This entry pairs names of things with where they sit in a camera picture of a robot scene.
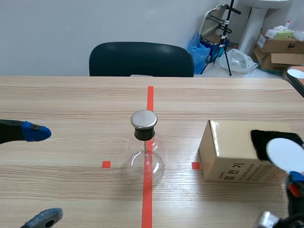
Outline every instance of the red tape line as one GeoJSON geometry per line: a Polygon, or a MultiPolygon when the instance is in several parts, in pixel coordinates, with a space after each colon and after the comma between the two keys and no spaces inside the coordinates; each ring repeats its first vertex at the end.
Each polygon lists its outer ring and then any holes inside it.
{"type": "MultiPolygon", "coordinates": [[[[147,109],[153,111],[154,88],[148,86],[147,109]]],[[[152,163],[153,141],[147,142],[147,155],[144,159],[143,191],[142,191],[142,228],[152,228],[152,189],[153,189],[153,163],[152,163]]]]}

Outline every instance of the blue plastic bag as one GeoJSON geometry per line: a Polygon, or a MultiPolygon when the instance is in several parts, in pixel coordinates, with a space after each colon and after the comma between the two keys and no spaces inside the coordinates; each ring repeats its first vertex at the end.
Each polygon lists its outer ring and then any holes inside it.
{"type": "Polygon", "coordinates": [[[200,42],[200,36],[198,32],[195,32],[188,46],[188,51],[192,55],[194,62],[194,73],[196,75],[201,74],[205,65],[207,56],[210,53],[210,48],[206,48],[200,42]]]}

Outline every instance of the cardboard box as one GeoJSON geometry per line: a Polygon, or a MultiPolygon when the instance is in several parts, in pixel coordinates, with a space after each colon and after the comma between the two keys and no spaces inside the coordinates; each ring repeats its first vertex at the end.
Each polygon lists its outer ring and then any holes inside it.
{"type": "Polygon", "coordinates": [[[259,68],[272,74],[282,74],[289,65],[304,64],[303,54],[264,53],[257,47],[253,53],[259,68]]]}
{"type": "Polygon", "coordinates": [[[271,39],[287,39],[293,37],[294,31],[275,31],[273,29],[269,29],[265,34],[266,37],[271,39]]]}
{"type": "Polygon", "coordinates": [[[304,42],[300,42],[295,38],[270,39],[260,33],[257,46],[264,53],[304,54],[304,42]]]}
{"type": "Polygon", "coordinates": [[[269,161],[260,161],[251,130],[292,132],[284,123],[209,120],[199,145],[206,181],[278,183],[287,174],[269,161]]]}

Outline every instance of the glass flask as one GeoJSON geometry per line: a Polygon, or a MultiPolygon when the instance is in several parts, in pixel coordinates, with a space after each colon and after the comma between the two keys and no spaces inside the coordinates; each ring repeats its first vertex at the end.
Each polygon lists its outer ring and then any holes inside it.
{"type": "Polygon", "coordinates": [[[140,110],[131,117],[135,128],[126,149],[128,171],[133,175],[158,177],[163,174],[167,162],[167,148],[163,139],[155,133],[157,115],[140,110]]]}

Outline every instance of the green box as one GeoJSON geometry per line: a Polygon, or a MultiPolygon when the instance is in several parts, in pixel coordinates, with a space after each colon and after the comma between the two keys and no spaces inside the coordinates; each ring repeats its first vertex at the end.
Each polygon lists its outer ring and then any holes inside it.
{"type": "Polygon", "coordinates": [[[288,39],[293,37],[294,31],[287,30],[287,31],[275,31],[273,29],[269,29],[265,36],[271,39],[288,39]]]}

